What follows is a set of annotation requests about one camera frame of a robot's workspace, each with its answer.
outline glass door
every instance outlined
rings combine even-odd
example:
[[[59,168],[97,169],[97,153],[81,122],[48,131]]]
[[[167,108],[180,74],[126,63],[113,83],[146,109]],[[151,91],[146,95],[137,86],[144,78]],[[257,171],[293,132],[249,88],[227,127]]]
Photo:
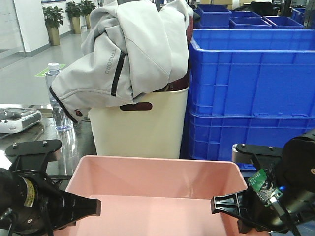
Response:
[[[0,69],[25,57],[13,0],[0,0]]]

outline bottle cap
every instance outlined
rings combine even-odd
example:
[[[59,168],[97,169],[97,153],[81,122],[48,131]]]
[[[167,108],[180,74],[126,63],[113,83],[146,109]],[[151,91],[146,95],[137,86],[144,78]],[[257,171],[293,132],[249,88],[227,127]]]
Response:
[[[59,63],[49,63],[48,64],[48,70],[50,71],[56,71],[59,70]]]

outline yellow sticker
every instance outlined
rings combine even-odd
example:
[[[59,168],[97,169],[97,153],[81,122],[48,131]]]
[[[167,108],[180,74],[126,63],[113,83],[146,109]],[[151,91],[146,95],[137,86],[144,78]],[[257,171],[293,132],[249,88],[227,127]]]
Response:
[[[26,184],[26,189],[27,189],[27,194],[24,202],[24,206],[26,207],[32,207],[35,201],[35,188],[34,185],[32,184],[31,181],[29,181],[26,178],[23,178],[25,184]]]

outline pink plastic tray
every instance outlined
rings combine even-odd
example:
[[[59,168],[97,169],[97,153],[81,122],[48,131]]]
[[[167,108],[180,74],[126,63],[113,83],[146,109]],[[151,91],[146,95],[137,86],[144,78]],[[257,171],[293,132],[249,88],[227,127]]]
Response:
[[[101,216],[84,218],[55,235],[243,236],[237,219],[211,214],[210,199],[245,188],[231,162],[85,156],[67,191],[99,198]]]

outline water bottle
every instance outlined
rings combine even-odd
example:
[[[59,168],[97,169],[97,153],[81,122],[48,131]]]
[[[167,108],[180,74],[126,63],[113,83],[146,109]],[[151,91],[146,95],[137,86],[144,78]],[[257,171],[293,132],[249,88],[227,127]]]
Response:
[[[52,81],[60,73],[58,63],[49,63],[48,72],[45,74],[47,88],[51,86]],[[54,118],[54,123],[57,131],[68,131],[73,128],[73,122],[70,118],[64,113],[63,109],[56,101],[56,99],[48,92],[49,101],[52,109],[52,114]]]

